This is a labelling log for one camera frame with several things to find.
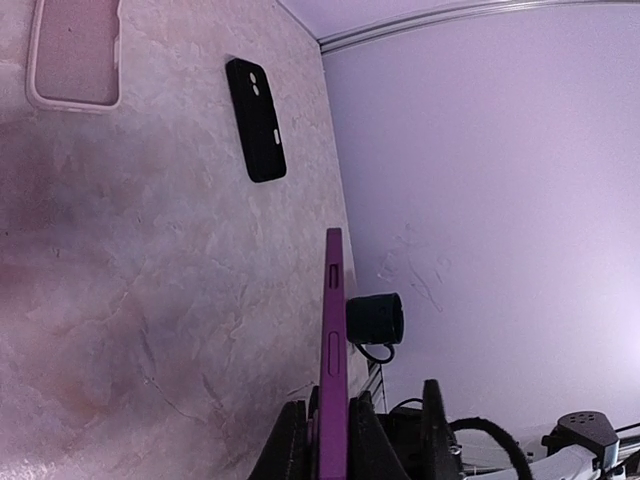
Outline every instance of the marble wall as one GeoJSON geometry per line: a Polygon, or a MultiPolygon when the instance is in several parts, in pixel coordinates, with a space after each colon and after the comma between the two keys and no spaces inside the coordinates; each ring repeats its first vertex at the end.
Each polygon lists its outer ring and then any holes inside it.
{"type": "Polygon", "coordinates": [[[273,1],[124,0],[121,107],[35,111],[33,5],[0,5],[0,479],[246,478],[317,382],[346,229],[317,45],[273,1]],[[283,180],[246,174],[230,56],[270,77],[283,180]]]}

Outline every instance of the pink phone case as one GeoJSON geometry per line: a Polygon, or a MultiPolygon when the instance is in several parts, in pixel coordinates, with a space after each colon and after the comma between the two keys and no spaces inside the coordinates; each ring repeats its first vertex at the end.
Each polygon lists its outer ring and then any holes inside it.
{"type": "Polygon", "coordinates": [[[27,97],[36,107],[105,112],[120,102],[120,0],[37,0],[27,97]]]}

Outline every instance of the lavender wall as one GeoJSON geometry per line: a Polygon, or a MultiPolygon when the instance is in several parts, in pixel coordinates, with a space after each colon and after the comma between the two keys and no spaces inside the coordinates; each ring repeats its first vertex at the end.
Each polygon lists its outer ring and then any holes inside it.
{"type": "Polygon", "coordinates": [[[558,7],[325,57],[361,293],[405,304],[389,405],[640,419],[639,45],[640,7],[558,7]]]}

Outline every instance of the black cable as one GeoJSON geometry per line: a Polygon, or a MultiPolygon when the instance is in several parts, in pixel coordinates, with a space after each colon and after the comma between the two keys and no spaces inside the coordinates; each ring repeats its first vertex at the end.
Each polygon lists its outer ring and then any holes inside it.
{"type": "Polygon", "coordinates": [[[625,425],[624,427],[616,428],[616,433],[626,432],[627,430],[633,430],[634,428],[640,428],[640,423],[634,423],[632,425],[625,425]]]}
{"type": "Polygon", "coordinates": [[[367,352],[364,347],[362,345],[359,344],[355,344],[356,348],[358,349],[358,351],[363,354],[367,360],[373,362],[373,363],[377,363],[379,365],[386,365],[387,363],[391,362],[391,360],[393,360],[393,358],[396,356],[396,351],[393,348],[393,345],[385,345],[385,347],[387,347],[389,349],[389,356],[387,358],[383,358],[383,359],[379,359],[374,357],[373,355],[371,355],[369,352],[367,352]]]}
{"type": "Polygon", "coordinates": [[[638,450],[637,452],[635,452],[633,455],[629,455],[627,458],[625,458],[623,461],[621,461],[618,465],[616,465],[615,467],[611,467],[609,470],[607,470],[606,472],[603,472],[602,475],[600,475],[597,480],[606,480],[608,478],[611,477],[611,475],[613,475],[614,473],[616,475],[618,475],[618,472],[622,473],[622,469],[625,468],[627,465],[631,465],[635,462],[637,462],[638,460],[640,460],[640,450],[638,450]]]}
{"type": "Polygon", "coordinates": [[[413,403],[413,402],[417,402],[417,403],[422,404],[422,399],[421,398],[407,398],[406,400],[401,401],[398,405],[393,407],[391,409],[391,413],[393,413],[395,410],[397,410],[400,407],[404,407],[407,403],[413,403]]]}
{"type": "Polygon", "coordinates": [[[479,417],[456,420],[450,423],[450,426],[454,432],[460,430],[480,430],[487,433],[507,452],[511,465],[513,465],[518,475],[518,480],[533,480],[533,473],[531,472],[529,462],[527,462],[527,457],[525,457],[518,443],[506,430],[503,430],[487,419],[479,417]]]}

